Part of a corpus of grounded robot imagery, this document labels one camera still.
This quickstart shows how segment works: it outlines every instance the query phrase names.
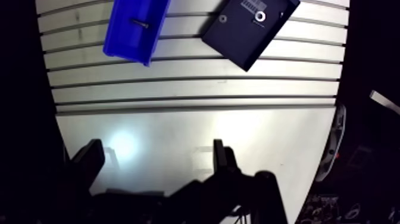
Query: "black cable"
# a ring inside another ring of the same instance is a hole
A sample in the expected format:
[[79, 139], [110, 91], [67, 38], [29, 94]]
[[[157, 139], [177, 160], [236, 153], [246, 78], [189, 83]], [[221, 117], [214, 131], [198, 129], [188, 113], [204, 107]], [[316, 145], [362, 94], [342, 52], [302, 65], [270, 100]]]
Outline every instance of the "black cable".
[[234, 224], [237, 224], [237, 222], [239, 221], [239, 219], [240, 219], [240, 216], [238, 217], [238, 219], [236, 219], [236, 221], [235, 221]]

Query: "barcode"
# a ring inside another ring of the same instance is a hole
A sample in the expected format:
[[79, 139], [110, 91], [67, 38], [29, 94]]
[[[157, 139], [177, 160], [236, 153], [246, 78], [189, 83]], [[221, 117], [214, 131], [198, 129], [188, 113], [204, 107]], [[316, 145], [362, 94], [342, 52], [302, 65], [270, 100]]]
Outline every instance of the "barcode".
[[257, 11], [264, 11], [267, 7], [262, 0], [244, 0], [241, 5], [253, 14]]

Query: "screw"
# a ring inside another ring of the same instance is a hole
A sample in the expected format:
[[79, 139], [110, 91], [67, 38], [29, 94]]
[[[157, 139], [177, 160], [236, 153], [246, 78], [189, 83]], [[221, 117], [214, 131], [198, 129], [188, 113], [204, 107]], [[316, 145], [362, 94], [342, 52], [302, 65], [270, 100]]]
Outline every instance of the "screw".
[[218, 19], [221, 23], [226, 23], [228, 21], [228, 17], [226, 15], [220, 15]]
[[131, 23], [136, 23], [136, 24], [138, 24], [138, 25], [141, 25], [141, 26], [144, 27], [145, 29], [149, 28], [149, 24], [148, 24], [148, 23], [144, 23], [144, 22], [142, 22], [142, 21], [135, 20], [134, 18], [130, 18], [129, 21], [130, 21]]

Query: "gray surface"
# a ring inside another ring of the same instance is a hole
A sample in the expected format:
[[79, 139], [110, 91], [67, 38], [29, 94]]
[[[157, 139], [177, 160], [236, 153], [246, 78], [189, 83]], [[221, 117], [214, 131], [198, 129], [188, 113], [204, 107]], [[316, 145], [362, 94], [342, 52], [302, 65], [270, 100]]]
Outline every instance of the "gray surface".
[[213, 139], [231, 146], [246, 174], [277, 176], [289, 223], [313, 182], [334, 108], [181, 111], [57, 117], [70, 156], [100, 138], [106, 164], [92, 193], [117, 188], [171, 194], [212, 174]]

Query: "slatwall panel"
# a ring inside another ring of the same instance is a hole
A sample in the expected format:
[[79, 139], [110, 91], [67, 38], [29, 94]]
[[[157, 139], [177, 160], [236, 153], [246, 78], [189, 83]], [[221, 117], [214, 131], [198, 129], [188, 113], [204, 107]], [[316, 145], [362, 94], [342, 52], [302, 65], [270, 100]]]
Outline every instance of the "slatwall panel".
[[237, 97], [265, 98], [260, 104], [273, 97], [305, 103], [290, 100], [296, 97], [315, 104], [336, 95], [348, 2], [302, 2], [247, 73], [200, 39], [222, 2], [172, 0], [152, 66], [146, 68], [102, 52], [113, 1], [37, 0], [37, 11], [43, 13], [38, 23], [44, 58], [59, 111], [91, 110], [90, 105], [101, 110], [99, 102], [104, 110], [107, 104], [138, 107], [129, 101], [149, 106], [169, 105], [162, 102], [174, 98], [181, 102], [177, 105], [192, 105], [188, 99], [212, 102], [207, 97], [230, 98], [240, 105], [245, 103]]
[[[110, 148], [106, 154], [116, 153], [129, 164], [129, 174], [146, 166], [133, 165], [137, 156], [153, 156], [151, 151], [159, 147], [156, 154], [173, 158], [160, 161], [162, 169], [176, 164], [179, 169], [166, 172], [182, 173], [182, 167], [192, 165], [187, 160], [201, 160], [197, 154], [181, 158], [185, 150], [226, 139], [245, 172], [276, 173], [287, 218], [294, 223], [335, 112], [349, 0], [301, 2], [249, 72], [200, 39], [223, 1], [171, 0], [147, 68], [102, 52], [113, 1], [36, 0], [60, 131], [70, 156], [89, 138], [101, 138]], [[171, 163], [177, 158], [182, 164]], [[152, 180], [140, 185], [126, 182], [128, 178], [119, 181], [121, 173], [102, 171], [92, 192], [105, 187], [173, 192], [187, 180], [210, 175], [163, 179], [166, 173], [156, 167], [146, 170]]]

